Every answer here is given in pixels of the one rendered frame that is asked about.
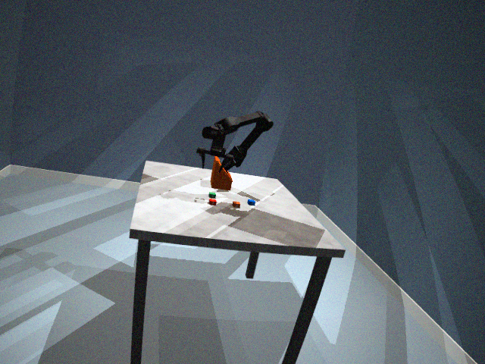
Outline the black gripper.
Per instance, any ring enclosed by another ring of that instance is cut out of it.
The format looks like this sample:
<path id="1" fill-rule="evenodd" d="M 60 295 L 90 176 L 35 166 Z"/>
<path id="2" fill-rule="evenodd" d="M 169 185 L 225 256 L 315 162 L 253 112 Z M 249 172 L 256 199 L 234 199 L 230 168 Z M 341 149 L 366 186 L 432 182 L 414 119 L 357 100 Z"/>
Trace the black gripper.
<path id="1" fill-rule="evenodd" d="M 220 145 L 220 144 L 223 144 L 224 145 L 224 142 L 223 141 L 219 141 L 219 140 L 212 140 L 212 144 L 213 143 L 216 143 L 216 145 Z M 199 146 L 198 149 L 197 149 L 197 153 L 199 153 L 199 155 L 202 158 L 202 169 L 203 169 L 204 168 L 204 163 L 205 163 L 205 153 L 210 155 L 211 152 L 209 150 L 206 150 L 205 148 Z M 224 160 L 222 161 L 222 164 L 221 164 L 219 173 L 221 172 L 223 166 L 225 166 L 225 164 L 227 162 L 230 162 L 230 161 L 233 162 L 234 156 L 231 155 L 231 154 L 226 154 L 226 155 L 221 155 L 221 158 L 224 158 Z"/>

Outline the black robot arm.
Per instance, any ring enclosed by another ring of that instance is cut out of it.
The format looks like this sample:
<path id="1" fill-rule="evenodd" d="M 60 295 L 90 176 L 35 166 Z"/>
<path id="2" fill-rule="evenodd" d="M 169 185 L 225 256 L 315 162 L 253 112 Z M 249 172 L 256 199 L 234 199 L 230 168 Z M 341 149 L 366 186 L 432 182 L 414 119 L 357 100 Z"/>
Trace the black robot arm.
<path id="1" fill-rule="evenodd" d="M 223 166 L 227 173 L 228 170 L 231 169 L 234 165 L 238 168 L 242 164 L 249 147 L 258 139 L 260 135 L 262 135 L 262 133 L 269 131 L 273 127 L 273 121 L 268 117 L 267 114 L 256 111 L 254 113 L 243 115 L 238 118 L 233 116 L 225 117 L 214 123 L 215 127 L 204 127 L 202 131 L 202 136 L 205 139 L 213 139 L 224 142 L 225 136 L 227 134 L 237 131 L 239 127 L 253 124 L 255 122 L 255 129 L 243 140 L 243 142 L 239 146 L 234 146 L 229 151 L 228 154 L 233 155 L 235 161 L 227 162 L 225 166 Z M 219 124 L 222 126 L 223 129 Z M 223 148 L 223 144 L 216 145 L 216 143 L 213 143 L 210 152 L 211 155 L 221 157 L 221 155 L 225 155 L 226 148 Z"/>

